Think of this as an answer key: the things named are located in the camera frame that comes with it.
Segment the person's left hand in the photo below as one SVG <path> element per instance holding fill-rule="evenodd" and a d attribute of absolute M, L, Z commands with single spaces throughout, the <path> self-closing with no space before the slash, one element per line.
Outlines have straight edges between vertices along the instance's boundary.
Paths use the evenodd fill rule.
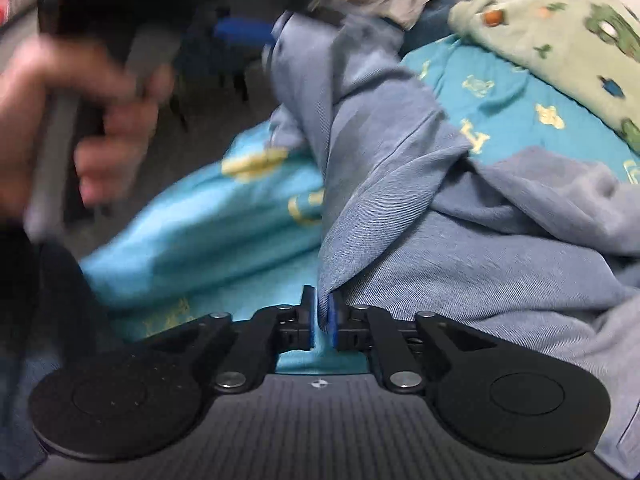
<path fill-rule="evenodd" d="M 80 192 L 87 206 L 124 196 L 134 183 L 154 136 L 158 112 L 171 96 L 174 73 L 157 67 L 137 81 L 113 61 L 104 47 L 86 40 L 33 36 L 17 48 L 1 74 L 1 217 L 23 217 L 38 152 L 37 134 L 48 93 L 72 90 L 105 106 L 104 136 L 75 148 Z"/>

